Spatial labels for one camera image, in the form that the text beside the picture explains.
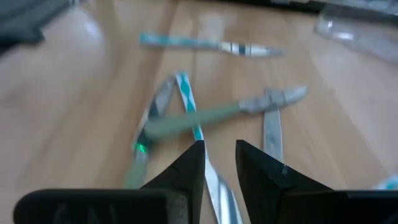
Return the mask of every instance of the wooden floor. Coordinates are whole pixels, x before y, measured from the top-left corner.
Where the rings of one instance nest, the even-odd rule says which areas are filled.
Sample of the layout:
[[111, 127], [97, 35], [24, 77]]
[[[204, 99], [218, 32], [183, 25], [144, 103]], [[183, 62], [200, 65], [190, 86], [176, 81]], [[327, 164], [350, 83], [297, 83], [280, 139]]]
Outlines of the wooden floor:
[[[366, 189], [398, 170], [398, 68], [313, 33], [316, 17], [218, 2], [91, 0], [62, 14], [37, 47], [0, 58], [0, 219], [48, 187], [119, 188], [145, 105], [176, 70], [190, 74], [198, 108], [308, 85], [281, 112], [285, 162], [334, 189]], [[273, 45], [282, 58], [245, 58], [139, 45], [140, 32]], [[183, 113], [177, 89], [169, 114]], [[236, 139], [262, 146], [262, 116], [204, 128], [210, 159], [249, 223], [234, 161]], [[150, 180], [191, 143], [156, 145]], [[215, 223], [207, 192], [202, 223]]]

